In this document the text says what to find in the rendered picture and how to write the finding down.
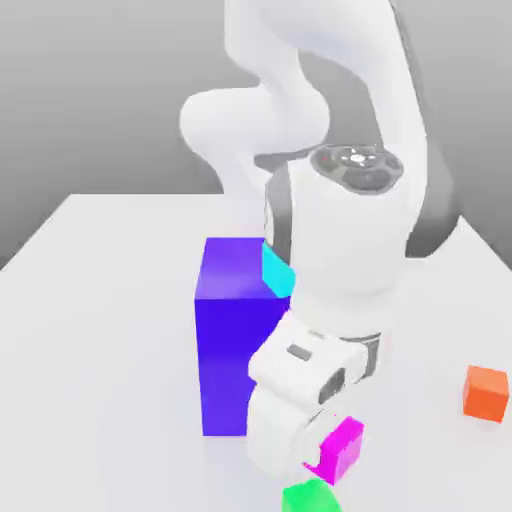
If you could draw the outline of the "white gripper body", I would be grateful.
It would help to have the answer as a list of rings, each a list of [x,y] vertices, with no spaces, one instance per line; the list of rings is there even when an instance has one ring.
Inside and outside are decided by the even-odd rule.
[[[288,476],[304,463],[315,467],[321,444],[340,423],[333,411],[306,411],[257,385],[248,404],[248,456],[272,477]]]

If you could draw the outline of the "small magenta cube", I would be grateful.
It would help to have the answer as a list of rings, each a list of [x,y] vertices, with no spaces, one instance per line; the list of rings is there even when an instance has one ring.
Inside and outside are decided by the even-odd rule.
[[[358,460],[364,434],[364,424],[351,416],[346,417],[320,445],[320,458],[316,466],[304,463],[313,474],[335,486],[347,470]]]

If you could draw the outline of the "small green cube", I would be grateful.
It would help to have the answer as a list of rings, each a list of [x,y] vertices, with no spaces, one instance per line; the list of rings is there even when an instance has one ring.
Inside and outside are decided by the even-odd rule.
[[[281,512],[342,512],[342,508],[327,483],[310,479],[283,490]]]

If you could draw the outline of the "small cyan cube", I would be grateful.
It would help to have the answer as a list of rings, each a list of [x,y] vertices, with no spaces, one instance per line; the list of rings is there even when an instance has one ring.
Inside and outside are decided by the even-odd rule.
[[[278,298],[292,294],[295,273],[266,242],[262,244],[262,279]]]

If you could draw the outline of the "small orange cube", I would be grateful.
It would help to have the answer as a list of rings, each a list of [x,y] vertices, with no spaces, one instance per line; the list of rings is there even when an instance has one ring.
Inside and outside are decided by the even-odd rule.
[[[463,413],[501,423],[509,401],[508,376],[504,371],[469,365],[463,388]]]

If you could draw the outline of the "large purple box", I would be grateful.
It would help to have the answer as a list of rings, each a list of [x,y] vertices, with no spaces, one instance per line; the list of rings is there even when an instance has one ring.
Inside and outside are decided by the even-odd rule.
[[[262,278],[261,238],[206,239],[194,296],[202,432],[246,434],[248,362],[288,309]]]

